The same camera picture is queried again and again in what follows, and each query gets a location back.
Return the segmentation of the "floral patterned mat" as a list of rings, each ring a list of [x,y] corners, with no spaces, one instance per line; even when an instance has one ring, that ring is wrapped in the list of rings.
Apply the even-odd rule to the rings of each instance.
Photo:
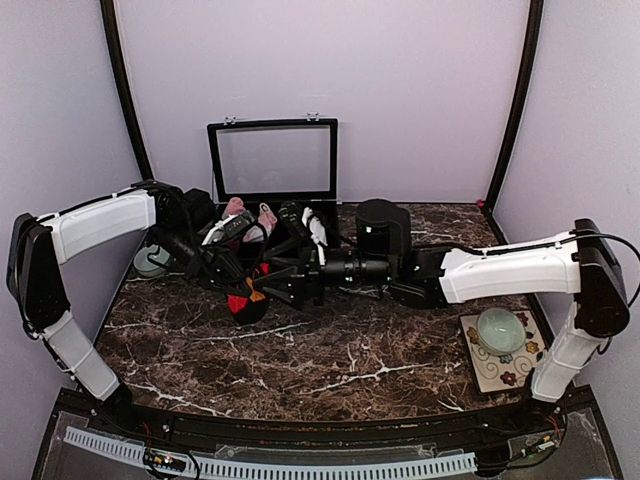
[[[481,394],[506,392],[524,386],[531,370],[542,360],[547,345],[530,310],[516,310],[525,331],[518,350],[503,355],[490,353],[480,341],[477,315],[460,318],[462,332],[471,358],[476,386]]]

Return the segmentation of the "rolled pink sock in box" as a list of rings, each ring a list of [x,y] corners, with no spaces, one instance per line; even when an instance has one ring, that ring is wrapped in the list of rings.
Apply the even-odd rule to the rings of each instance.
[[[224,209],[224,211],[223,211],[223,213],[221,215],[221,219],[222,220],[227,220],[228,218],[232,218],[232,217],[241,215],[245,211],[246,211],[246,208],[245,208],[245,205],[244,205],[244,201],[239,197],[232,197],[228,201],[228,203],[227,203],[227,205],[226,205],[226,207],[225,207],[225,209]]]

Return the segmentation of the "pale green bowl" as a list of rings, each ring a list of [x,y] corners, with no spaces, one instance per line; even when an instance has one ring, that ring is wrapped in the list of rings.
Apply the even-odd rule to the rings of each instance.
[[[476,320],[476,330],[480,345],[496,356],[516,352],[526,340],[526,330],[520,319],[501,308],[483,311]]]
[[[159,245],[142,247],[134,256],[133,268],[145,278],[156,278],[165,274],[171,263],[171,255]]]

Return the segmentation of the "black display box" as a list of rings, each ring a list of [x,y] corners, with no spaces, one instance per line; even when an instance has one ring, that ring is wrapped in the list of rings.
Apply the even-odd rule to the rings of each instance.
[[[219,211],[234,197],[255,216],[261,203],[277,212],[294,201],[337,225],[336,118],[227,120],[209,124],[206,132]]]

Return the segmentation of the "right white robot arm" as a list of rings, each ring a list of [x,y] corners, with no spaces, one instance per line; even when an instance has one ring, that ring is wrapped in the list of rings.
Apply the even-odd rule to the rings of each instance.
[[[255,280],[257,291],[294,308],[321,302],[329,285],[363,283],[386,287],[398,303],[426,310],[487,297],[533,293],[573,296],[568,319],[534,368],[529,396],[510,413],[521,434],[534,432],[597,348],[630,322],[621,265],[609,247],[611,236],[590,219],[555,236],[498,247],[444,243],[413,247],[410,213],[387,200],[360,204],[355,246],[326,245],[323,224],[293,202],[282,205],[287,242],[267,252],[275,271]]]

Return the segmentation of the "black frame post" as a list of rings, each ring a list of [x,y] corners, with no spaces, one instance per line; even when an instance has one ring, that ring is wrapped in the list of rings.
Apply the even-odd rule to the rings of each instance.
[[[487,216],[492,216],[495,211],[515,148],[533,73],[543,12],[543,0],[529,2],[523,47],[511,106],[495,168],[483,203],[483,210]]]
[[[143,186],[153,185],[156,183],[156,179],[145,146],[142,128],[131,90],[119,31],[116,2],[112,0],[101,0],[99,4],[111,70],[121,113],[134,154],[135,164],[139,172],[139,184]]]

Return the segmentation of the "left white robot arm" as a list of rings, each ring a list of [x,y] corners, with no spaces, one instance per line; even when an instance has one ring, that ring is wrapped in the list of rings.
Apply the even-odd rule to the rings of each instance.
[[[140,429],[140,412],[118,397],[127,388],[76,322],[60,267],[111,240],[145,232],[204,287],[248,297],[250,274],[225,242],[256,222],[229,218],[201,236],[214,216],[207,192],[144,181],[61,212],[40,217],[25,213],[14,221],[6,283],[23,330],[30,339],[42,341],[94,399],[106,401],[101,417],[120,436]]]

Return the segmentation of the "black argyle sock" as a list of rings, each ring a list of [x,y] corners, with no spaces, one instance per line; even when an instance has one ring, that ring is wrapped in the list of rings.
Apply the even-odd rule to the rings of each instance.
[[[268,312],[270,300],[264,293],[254,288],[254,281],[269,273],[267,263],[261,263],[250,277],[245,279],[249,288],[247,296],[228,295],[227,306],[234,321],[241,326],[260,322]]]

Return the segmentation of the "small circuit board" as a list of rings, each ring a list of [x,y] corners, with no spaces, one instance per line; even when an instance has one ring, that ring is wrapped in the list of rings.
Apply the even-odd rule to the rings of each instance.
[[[143,464],[160,471],[165,469],[167,471],[183,472],[186,468],[186,462],[177,456],[160,451],[148,449],[143,454]]]

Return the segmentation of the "left black frame post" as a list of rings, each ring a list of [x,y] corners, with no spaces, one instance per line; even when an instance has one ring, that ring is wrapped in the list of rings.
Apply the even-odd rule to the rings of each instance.
[[[112,0],[101,0],[99,4],[111,70],[121,113],[134,154],[135,164],[139,172],[139,184],[143,186],[153,185],[156,183],[156,179],[145,146],[142,128],[131,90],[119,31],[116,2]]]

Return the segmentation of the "black front rail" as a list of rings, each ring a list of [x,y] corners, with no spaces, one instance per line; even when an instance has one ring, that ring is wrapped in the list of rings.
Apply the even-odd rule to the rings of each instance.
[[[427,417],[344,422],[262,421],[205,416],[134,405],[137,425],[118,426],[88,395],[60,390],[47,428],[77,420],[100,432],[122,435],[153,446],[210,452],[224,444],[302,449],[358,448],[433,443],[438,447],[501,445],[520,435],[551,429],[541,411],[524,402]]]

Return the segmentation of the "pink patterned sock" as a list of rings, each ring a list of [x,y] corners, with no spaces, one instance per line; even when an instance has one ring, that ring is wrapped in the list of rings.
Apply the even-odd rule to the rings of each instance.
[[[258,207],[257,224],[252,226],[244,235],[244,243],[264,243],[277,225],[277,217],[268,204],[262,202]]]

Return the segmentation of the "right black frame post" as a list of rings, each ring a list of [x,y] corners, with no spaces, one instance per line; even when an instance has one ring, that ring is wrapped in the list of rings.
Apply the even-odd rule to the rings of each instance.
[[[543,12],[543,0],[529,2],[523,47],[511,106],[495,168],[483,203],[483,210],[487,216],[492,216],[495,211],[515,148],[533,73]]]

